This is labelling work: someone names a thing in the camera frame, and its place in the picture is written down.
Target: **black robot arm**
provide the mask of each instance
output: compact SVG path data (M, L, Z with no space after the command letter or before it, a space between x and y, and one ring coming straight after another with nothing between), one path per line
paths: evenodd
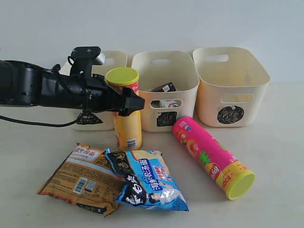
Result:
M99 47L77 47L68 57L70 75L59 74L60 65L44 69L20 61L0 60L0 106L47 106L115 111L121 116L144 107L144 99L130 88L115 91L102 75L91 74L92 65L102 65Z

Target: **white table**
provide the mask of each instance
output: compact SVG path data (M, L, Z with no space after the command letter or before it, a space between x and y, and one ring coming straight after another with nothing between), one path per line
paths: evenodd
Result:
M304 83L270 84L255 122L243 128L204 127L256 173L253 187L229 201L171 133L143 132L143 149L157 149L190 211L121 206L103 216L35 191L76 146L115 149L110 132L26 126L0 121L0 227L302 227L304 219ZM0 108L0 114L64 123L51 108Z

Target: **storage bin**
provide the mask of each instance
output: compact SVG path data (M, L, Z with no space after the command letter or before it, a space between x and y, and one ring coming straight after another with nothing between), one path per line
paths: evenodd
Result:
M132 67L139 71L139 96L145 99L141 110L142 129L148 132L170 132L177 119L193 116L199 86L191 56L182 51L147 51L133 58ZM172 82L176 92L150 92ZM160 100L175 100L179 107L160 108Z
M93 74L100 74L105 76L106 73L117 67L124 67L127 64L127 54L121 51L103 51L103 54L106 57L105 63L103 65L94 65L92 67ZM69 75L71 70L71 65L66 62L62 69L60 70L61 74ZM78 109L66 109L65 115L67 121L75 120L81 110ZM93 124L93 125L79 125L74 124L72 128L78 131L100 131L100 130L111 130L114 128L113 124L113 113L112 112L103 112L103 113L94 113L103 123Z
M195 50L193 60L200 76L200 120L213 127L251 124L270 81L257 59L243 48L207 47Z

